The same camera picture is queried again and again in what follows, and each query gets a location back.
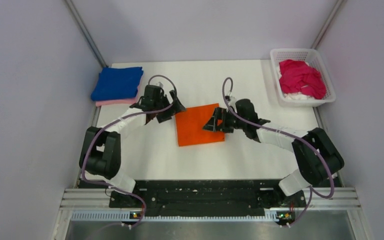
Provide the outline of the orange t-shirt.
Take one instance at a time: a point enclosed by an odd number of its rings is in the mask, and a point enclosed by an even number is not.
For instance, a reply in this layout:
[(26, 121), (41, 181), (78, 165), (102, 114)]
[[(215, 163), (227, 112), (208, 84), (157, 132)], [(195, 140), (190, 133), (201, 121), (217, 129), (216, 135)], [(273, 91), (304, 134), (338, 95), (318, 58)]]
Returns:
[(179, 147), (217, 143), (225, 140), (224, 133), (203, 129), (218, 106), (218, 103), (214, 103), (188, 107), (186, 111), (175, 115), (177, 144)]

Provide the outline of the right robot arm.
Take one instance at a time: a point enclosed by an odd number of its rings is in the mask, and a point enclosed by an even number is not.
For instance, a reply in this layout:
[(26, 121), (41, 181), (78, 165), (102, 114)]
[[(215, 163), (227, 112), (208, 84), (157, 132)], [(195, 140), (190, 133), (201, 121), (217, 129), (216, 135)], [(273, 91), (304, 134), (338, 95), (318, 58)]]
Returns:
[(267, 208), (287, 206), (301, 190), (333, 182), (333, 174), (341, 170), (344, 159), (322, 128), (296, 130), (281, 127), (259, 118), (249, 99), (227, 98), (228, 107), (216, 107), (203, 130), (233, 133), (241, 130), (255, 142), (277, 146), (294, 154), (297, 169), (281, 179), (268, 195)]

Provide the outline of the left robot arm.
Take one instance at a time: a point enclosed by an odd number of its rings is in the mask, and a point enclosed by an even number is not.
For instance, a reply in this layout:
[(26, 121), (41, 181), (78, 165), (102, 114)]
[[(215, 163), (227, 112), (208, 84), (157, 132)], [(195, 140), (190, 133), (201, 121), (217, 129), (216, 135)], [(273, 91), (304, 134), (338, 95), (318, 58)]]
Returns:
[(148, 84), (138, 102), (121, 116), (102, 127), (86, 130), (79, 159), (80, 182), (88, 187), (112, 189), (121, 194), (127, 206), (139, 203), (145, 210), (145, 201), (134, 189), (136, 181), (121, 168), (122, 140), (154, 119), (163, 123), (185, 110), (176, 88), (165, 94), (161, 86)]

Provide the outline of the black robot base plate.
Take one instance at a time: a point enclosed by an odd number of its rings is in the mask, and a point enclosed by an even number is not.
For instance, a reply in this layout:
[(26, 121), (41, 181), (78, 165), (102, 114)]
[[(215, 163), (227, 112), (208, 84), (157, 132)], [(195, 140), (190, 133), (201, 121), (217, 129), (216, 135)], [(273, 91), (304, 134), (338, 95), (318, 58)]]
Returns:
[[(269, 194), (278, 185), (278, 179), (240, 179), (240, 180), (138, 180), (133, 193), (141, 197), (152, 212), (163, 204), (185, 207), (191, 210), (199, 205), (225, 207), (228, 203), (250, 204), (254, 208), (267, 207)], [(275, 207), (293, 207), (303, 191), (294, 194), (290, 202)], [(139, 201), (118, 192), (110, 193), (114, 202), (111, 208), (139, 208)]]

